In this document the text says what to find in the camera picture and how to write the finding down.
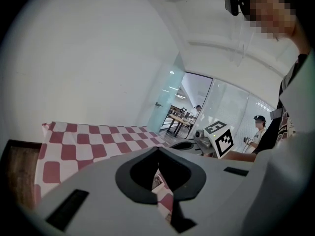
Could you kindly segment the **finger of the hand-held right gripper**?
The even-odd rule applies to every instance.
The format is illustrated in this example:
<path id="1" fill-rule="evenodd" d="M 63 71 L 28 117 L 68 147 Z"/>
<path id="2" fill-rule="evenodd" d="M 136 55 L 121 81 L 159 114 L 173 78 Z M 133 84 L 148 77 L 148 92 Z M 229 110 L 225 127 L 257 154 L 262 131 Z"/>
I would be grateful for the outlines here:
<path id="1" fill-rule="evenodd" d="M 203 152 L 198 145 L 173 145 L 170 148 L 173 148 L 173 149 L 176 149 L 179 151 L 183 151 L 183 152 L 187 152 L 187 153 L 191 153 L 194 155 L 203 156 Z"/>
<path id="2" fill-rule="evenodd" d="M 194 148 L 195 142 L 181 141 L 170 146 L 170 148 Z"/>

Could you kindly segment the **red white checkered tablecloth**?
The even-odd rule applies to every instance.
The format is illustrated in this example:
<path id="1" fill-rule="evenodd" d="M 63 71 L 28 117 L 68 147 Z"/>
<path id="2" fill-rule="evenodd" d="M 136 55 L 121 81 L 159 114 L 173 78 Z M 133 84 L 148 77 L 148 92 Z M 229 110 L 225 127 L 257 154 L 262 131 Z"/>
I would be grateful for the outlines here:
<path id="1" fill-rule="evenodd" d="M 107 126 L 51 122 L 42 125 L 34 178 L 34 203 L 53 188 L 95 162 L 168 144 L 146 126 Z"/>

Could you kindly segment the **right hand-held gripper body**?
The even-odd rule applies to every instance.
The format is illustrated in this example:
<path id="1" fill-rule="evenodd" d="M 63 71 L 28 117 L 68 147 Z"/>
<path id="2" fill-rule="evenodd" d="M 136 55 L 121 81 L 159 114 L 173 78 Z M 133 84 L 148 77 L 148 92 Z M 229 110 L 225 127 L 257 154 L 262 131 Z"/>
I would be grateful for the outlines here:
<path id="1" fill-rule="evenodd" d="M 229 125 L 216 121 L 202 130 L 204 130 L 205 136 L 209 138 L 212 145 L 210 148 L 201 146 L 204 154 L 212 154 L 221 159 L 233 148 L 233 136 Z"/>

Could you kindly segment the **black printed t-shirt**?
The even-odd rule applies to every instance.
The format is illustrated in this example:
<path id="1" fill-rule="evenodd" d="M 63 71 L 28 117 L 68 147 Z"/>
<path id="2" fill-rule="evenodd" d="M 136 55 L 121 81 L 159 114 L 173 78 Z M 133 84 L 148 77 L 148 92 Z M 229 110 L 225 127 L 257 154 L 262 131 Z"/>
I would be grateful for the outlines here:
<path id="1" fill-rule="evenodd" d="M 289 116 L 280 99 L 277 109 L 273 113 L 276 114 L 276 117 L 272 119 L 253 154 L 272 149 L 279 142 L 296 135 L 292 118 Z"/>

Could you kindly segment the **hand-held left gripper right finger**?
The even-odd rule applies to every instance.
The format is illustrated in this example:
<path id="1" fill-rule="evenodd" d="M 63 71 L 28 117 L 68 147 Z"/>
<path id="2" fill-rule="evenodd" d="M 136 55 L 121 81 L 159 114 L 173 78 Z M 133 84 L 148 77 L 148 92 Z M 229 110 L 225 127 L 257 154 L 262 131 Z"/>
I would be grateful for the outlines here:
<path id="1" fill-rule="evenodd" d="M 252 162 L 202 157 L 159 147 L 159 170 L 173 193 L 170 225 L 158 236 L 244 236 L 252 199 L 240 188 Z"/>

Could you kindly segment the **clear plastic visor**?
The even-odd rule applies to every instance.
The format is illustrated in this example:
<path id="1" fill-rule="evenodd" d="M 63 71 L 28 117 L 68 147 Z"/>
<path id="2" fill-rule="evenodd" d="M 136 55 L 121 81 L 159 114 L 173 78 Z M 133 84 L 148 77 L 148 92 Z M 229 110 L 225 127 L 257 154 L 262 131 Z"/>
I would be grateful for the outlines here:
<path id="1" fill-rule="evenodd" d="M 232 47 L 230 50 L 230 61 L 237 67 L 245 58 L 254 37 L 254 29 L 248 21 L 235 22 L 231 35 Z"/>

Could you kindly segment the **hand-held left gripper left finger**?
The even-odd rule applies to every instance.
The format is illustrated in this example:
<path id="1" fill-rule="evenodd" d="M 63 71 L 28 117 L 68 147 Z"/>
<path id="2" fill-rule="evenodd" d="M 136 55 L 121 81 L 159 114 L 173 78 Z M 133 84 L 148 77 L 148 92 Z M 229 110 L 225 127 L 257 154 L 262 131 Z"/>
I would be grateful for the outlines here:
<path id="1" fill-rule="evenodd" d="M 157 196 L 130 176 L 143 149 L 86 166 L 48 192 L 35 212 L 66 236 L 177 236 L 158 210 Z"/>

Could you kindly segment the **person's right forearm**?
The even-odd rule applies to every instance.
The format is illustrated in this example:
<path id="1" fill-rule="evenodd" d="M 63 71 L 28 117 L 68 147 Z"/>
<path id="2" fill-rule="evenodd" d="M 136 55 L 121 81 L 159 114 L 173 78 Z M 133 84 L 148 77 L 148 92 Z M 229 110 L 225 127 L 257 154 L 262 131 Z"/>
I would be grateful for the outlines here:
<path id="1" fill-rule="evenodd" d="M 222 159 L 224 160 L 236 160 L 236 161 L 245 161 L 245 162 L 254 162 L 256 159 L 255 153 L 240 153 L 236 151 L 230 151 Z"/>

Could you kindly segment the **frosted glass door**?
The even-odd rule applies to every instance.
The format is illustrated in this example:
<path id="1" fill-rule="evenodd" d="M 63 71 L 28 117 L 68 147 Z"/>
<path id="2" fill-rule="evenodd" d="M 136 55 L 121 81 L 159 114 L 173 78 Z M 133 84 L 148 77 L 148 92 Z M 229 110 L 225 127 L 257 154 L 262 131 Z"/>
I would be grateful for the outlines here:
<path id="1" fill-rule="evenodd" d="M 154 109 L 147 124 L 150 131 L 155 133 L 160 131 L 185 73 L 182 56 L 178 53 L 174 63 L 166 69 L 166 78 L 162 79 L 162 86 L 158 91 L 158 97 L 153 101 Z M 155 106 L 156 102 L 160 103 L 162 107 Z"/>

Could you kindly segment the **long wooden table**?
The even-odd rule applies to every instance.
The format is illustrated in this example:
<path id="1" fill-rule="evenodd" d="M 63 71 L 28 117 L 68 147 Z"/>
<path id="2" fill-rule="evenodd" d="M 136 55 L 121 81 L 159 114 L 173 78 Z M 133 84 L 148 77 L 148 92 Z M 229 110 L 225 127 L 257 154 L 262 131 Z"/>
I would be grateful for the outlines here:
<path id="1" fill-rule="evenodd" d="M 179 117 L 179 116 L 175 116 L 175 115 L 172 115 L 172 114 L 168 115 L 167 117 L 171 118 L 172 121 L 171 121 L 171 123 L 170 123 L 170 125 L 169 125 L 169 127 L 168 127 L 166 132 L 169 135 L 173 136 L 173 137 L 177 137 L 179 131 L 181 130 L 181 128 L 183 126 L 188 127 L 189 128 L 189 132 L 190 132 L 191 128 L 193 127 L 193 122 L 188 120 L 185 117 Z M 171 131 L 171 128 L 172 128 L 172 126 L 174 125 L 175 122 L 177 123 L 177 126 L 176 126 L 174 131 Z"/>

